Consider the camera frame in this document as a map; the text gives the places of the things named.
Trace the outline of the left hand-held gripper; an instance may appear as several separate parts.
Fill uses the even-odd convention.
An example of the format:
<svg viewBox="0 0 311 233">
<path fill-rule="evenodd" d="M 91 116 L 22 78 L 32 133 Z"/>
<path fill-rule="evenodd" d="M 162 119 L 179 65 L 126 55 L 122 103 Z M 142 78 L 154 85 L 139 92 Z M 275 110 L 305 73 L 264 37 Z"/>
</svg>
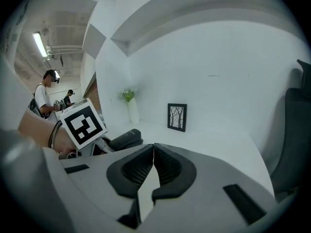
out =
<svg viewBox="0 0 311 233">
<path fill-rule="evenodd" d="M 107 128 L 89 98 L 65 109 L 60 116 L 62 126 L 76 146 L 67 157 L 89 157 L 115 152 Z"/>
</svg>

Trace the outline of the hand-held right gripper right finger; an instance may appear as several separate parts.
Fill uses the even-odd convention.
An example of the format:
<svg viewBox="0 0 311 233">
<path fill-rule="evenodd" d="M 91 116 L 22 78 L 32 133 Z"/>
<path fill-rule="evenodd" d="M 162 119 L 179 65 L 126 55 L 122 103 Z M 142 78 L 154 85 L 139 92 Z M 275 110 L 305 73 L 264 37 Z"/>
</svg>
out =
<svg viewBox="0 0 311 233">
<path fill-rule="evenodd" d="M 276 201 L 229 163 L 190 150 L 154 144 L 160 187 L 142 227 L 247 227 Z"/>
</svg>

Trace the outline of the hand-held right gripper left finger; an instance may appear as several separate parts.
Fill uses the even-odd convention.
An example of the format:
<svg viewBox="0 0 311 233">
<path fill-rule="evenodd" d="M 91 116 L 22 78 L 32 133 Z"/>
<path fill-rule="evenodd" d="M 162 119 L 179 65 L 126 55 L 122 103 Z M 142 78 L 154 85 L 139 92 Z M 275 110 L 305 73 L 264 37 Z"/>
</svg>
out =
<svg viewBox="0 0 311 233">
<path fill-rule="evenodd" d="M 152 144 L 60 163 L 78 190 L 121 225 L 138 228 L 154 207 Z"/>
</svg>

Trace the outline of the black handheld device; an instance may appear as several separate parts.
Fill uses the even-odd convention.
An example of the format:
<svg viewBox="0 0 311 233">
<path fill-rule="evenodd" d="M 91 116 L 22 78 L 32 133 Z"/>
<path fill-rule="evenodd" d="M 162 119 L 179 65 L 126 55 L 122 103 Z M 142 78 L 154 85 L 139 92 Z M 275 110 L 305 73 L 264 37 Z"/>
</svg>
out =
<svg viewBox="0 0 311 233">
<path fill-rule="evenodd" d="M 132 148 L 143 144 L 141 132 L 137 129 L 131 129 L 128 132 L 110 141 L 110 146 L 115 151 Z"/>
</svg>

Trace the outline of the person's left forearm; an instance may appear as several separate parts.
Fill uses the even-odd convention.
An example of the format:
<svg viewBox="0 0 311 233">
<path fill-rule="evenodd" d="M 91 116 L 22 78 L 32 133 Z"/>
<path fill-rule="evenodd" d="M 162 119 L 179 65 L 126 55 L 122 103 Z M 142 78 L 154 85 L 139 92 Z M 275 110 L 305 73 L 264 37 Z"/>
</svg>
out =
<svg viewBox="0 0 311 233">
<path fill-rule="evenodd" d="M 55 124 L 55 122 L 45 120 L 27 109 L 20 122 L 18 131 L 23 136 L 31 137 L 41 147 L 49 147 L 49 138 Z M 63 127 L 60 127 L 57 131 L 52 149 L 65 155 L 76 150 L 75 144 Z"/>
</svg>

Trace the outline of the white desk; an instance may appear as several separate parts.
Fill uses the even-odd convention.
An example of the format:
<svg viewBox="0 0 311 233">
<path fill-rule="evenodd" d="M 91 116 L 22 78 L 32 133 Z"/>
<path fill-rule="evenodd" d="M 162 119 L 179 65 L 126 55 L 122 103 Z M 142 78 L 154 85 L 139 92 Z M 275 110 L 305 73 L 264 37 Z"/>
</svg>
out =
<svg viewBox="0 0 311 233">
<path fill-rule="evenodd" d="M 105 136 L 111 140 L 131 129 L 141 131 L 145 144 L 162 143 L 216 157 L 258 182 L 274 196 L 274 189 L 264 160 L 252 139 L 239 133 L 210 130 L 180 132 L 166 125 L 144 122 L 108 126 Z"/>
</svg>

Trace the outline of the tall black office chair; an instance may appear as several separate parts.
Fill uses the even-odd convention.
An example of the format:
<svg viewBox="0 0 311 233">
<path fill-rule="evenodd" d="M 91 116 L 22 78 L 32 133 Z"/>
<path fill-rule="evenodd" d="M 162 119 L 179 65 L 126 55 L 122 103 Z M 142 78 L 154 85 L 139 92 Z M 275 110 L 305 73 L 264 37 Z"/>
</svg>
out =
<svg viewBox="0 0 311 233">
<path fill-rule="evenodd" d="M 302 67 L 300 88 L 285 94 L 285 134 L 280 159 L 270 176 L 278 202 L 295 193 L 311 160 L 311 64 Z"/>
</svg>

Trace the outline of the black wrist band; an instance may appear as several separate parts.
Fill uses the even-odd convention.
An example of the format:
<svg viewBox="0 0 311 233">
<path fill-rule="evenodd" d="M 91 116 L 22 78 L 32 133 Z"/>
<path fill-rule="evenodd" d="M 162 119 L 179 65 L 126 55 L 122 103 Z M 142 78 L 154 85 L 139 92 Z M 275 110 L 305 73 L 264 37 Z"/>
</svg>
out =
<svg viewBox="0 0 311 233">
<path fill-rule="evenodd" d="M 59 130 L 59 128 L 62 126 L 62 121 L 57 121 L 57 123 L 55 124 L 51 134 L 50 134 L 50 137 L 49 137 L 49 141 L 48 141 L 48 147 L 53 149 L 54 148 L 54 141 L 55 141 L 55 137 L 56 137 L 56 134 Z"/>
</svg>

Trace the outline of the white ceiling pipes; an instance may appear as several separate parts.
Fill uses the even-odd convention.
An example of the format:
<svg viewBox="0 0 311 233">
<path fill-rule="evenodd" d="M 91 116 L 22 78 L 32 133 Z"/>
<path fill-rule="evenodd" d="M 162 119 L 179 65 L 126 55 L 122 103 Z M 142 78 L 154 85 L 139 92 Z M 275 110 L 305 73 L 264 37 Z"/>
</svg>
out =
<svg viewBox="0 0 311 233">
<path fill-rule="evenodd" d="M 51 59 L 62 54 L 83 53 L 80 45 L 47 45 L 47 58 Z"/>
</svg>

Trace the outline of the ceiling tube light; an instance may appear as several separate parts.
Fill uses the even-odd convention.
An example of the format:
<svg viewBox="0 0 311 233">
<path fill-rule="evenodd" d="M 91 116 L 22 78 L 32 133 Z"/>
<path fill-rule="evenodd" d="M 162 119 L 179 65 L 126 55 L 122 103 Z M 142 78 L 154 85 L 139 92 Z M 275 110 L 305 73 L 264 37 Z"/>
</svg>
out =
<svg viewBox="0 0 311 233">
<path fill-rule="evenodd" d="M 48 57 L 40 33 L 33 33 L 33 38 L 42 57 Z"/>
</svg>

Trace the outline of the black picture frame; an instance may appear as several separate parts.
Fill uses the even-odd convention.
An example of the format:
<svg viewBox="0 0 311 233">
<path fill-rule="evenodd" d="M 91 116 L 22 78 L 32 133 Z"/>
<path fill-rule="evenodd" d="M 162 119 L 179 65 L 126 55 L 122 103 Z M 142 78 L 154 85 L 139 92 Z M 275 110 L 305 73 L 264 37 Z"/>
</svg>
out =
<svg viewBox="0 0 311 233">
<path fill-rule="evenodd" d="M 187 105 L 168 103 L 167 127 L 180 132 L 186 131 Z"/>
</svg>

